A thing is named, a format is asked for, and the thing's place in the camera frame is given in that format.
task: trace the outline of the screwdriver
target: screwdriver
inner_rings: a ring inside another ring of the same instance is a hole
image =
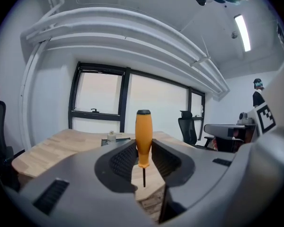
[[[139,155],[138,166],[143,168],[143,186],[145,187],[145,168],[150,165],[148,158],[152,142],[152,122],[151,112],[149,110],[138,110],[135,134]]]

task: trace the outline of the desk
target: desk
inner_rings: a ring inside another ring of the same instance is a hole
[[[120,133],[116,137],[117,139],[135,139],[135,135],[129,133]],[[154,132],[153,138],[162,142],[172,142],[191,147],[161,131]],[[19,180],[23,184],[23,182],[39,176],[68,156],[101,147],[102,139],[107,139],[107,133],[85,133],[66,129],[21,154],[12,161],[12,166],[19,172]],[[135,198],[144,208],[152,206],[154,199],[156,204],[159,201],[161,203],[165,182],[151,159],[151,151],[150,166],[146,168],[146,187],[143,187],[142,169],[138,165],[133,167],[132,184],[138,187]]]

